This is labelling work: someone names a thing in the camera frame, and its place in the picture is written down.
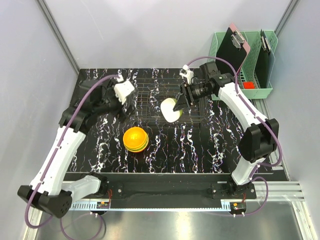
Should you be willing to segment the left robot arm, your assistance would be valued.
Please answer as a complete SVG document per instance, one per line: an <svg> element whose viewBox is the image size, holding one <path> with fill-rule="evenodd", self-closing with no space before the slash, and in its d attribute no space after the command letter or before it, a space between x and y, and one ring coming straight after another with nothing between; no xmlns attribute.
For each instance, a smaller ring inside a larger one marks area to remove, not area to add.
<svg viewBox="0 0 320 240"><path fill-rule="evenodd" d="M82 83L80 101L62 113L56 139L38 174L30 184L18 189L18 196L28 208L61 219L74 202L89 195L103 198L108 193L108 179L98 173L87 173L69 184L63 182L64 177L78 147L99 116L112 114L120 122L130 117L134 107L124 108L124 105L134 91L134 85L120 75Z"/></svg>

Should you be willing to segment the white green bowl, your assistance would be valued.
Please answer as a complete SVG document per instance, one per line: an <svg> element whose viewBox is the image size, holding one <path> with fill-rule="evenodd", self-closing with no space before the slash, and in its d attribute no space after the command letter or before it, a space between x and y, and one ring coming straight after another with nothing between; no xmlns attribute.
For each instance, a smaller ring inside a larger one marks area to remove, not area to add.
<svg viewBox="0 0 320 240"><path fill-rule="evenodd" d="M160 104L161 113L168 123L174 123L182 116L182 110L174 110L176 103L176 99L166 98Z"/></svg>

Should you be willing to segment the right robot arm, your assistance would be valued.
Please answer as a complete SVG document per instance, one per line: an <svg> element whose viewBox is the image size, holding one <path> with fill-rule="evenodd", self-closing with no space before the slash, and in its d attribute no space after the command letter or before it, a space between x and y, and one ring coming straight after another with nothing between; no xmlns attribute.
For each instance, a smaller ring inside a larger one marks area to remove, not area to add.
<svg viewBox="0 0 320 240"><path fill-rule="evenodd" d="M238 75L221 73L214 61L200 66L203 80L195 83L194 72L185 64L180 76L186 82L180 86L180 95L173 111L180 112L200 99L215 95L223 101L236 116L244 134L239 142L240 160L226 183L225 191L232 198L239 198L249 188L257 168L275 150L280 149L278 141L279 123L268 119L247 99L238 86Z"/></svg>

